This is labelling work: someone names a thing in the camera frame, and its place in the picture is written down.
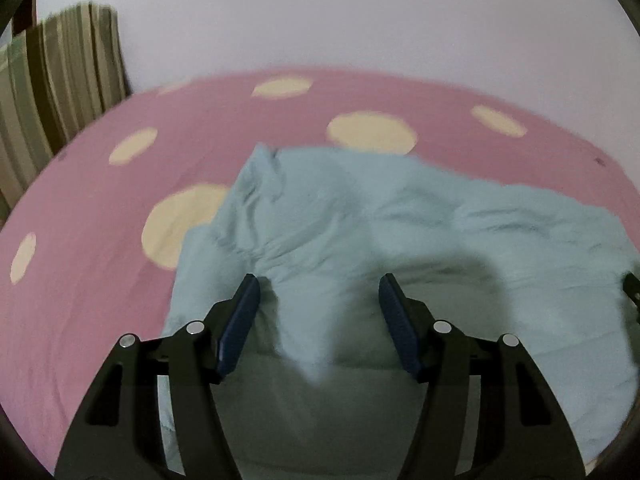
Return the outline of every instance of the pink bed sheet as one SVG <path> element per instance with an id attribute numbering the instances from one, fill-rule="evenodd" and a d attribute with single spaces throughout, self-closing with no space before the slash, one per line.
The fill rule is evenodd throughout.
<path id="1" fill-rule="evenodd" d="M 260 87 L 279 76 L 302 79 L 286 95 L 277 84 Z M 354 112 L 397 118 L 416 135 L 412 153 L 428 163 L 605 207 L 640 247 L 640 196 L 614 160 L 542 117 L 469 89 L 289 69 L 135 95 L 50 164 L 0 232 L 0 402 L 46 467 L 53 469 L 119 336 L 161 331 L 174 272 L 143 250 L 154 205 L 196 184 L 229 186 L 257 142 L 331 145 L 332 119 Z M 148 146 L 113 164 L 114 149 L 149 128 L 157 135 L 142 135 Z"/>

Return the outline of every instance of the striped fabric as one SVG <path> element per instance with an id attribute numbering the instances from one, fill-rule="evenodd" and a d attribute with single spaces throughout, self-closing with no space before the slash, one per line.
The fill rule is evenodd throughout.
<path id="1" fill-rule="evenodd" d="M 79 4 L 0 48 L 0 227 L 51 158 L 128 95 L 111 7 Z"/>

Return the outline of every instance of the mattress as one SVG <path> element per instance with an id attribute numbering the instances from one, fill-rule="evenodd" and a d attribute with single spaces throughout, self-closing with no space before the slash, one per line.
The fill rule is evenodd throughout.
<path id="1" fill-rule="evenodd" d="M 184 234 L 258 142 L 412 153 L 552 189 L 605 207 L 640 246 L 640 198 L 609 155 L 469 88 L 290 68 L 141 92 L 61 152 L 0 233 L 0 398 L 47 467 L 119 336 L 161 333 Z"/>

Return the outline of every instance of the silver screw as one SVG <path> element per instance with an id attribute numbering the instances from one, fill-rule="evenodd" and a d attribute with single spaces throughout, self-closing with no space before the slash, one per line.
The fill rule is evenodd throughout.
<path id="1" fill-rule="evenodd" d="M 135 342 L 136 342 L 136 336 L 134 336 L 133 334 L 125 334 L 120 338 L 120 341 L 119 341 L 120 346 L 122 346 L 123 348 L 129 348 Z"/>
<path id="2" fill-rule="evenodd" d="M 187 332 L 189 332 L 191 335 L 199 334 L 203 330 L 204 330 L 204 323 L 201 321 L 191 321 L 187 325 Z"/>
<path id="3" fill-rule="evenodd" d="M 518 346 L 520 344 L 520 340 L 514 336 L 513 334 L 505 334 L 502 336 L 502 341 L 507 346 Z"/>
<path id="4" fill-rule="evenodd" d="M 436 321 L 433 324 L 433 329 L 436 332 L 440 332 L 441 334 L 448 334 L 451 332 L 451 325 L 446 321 Z"/>

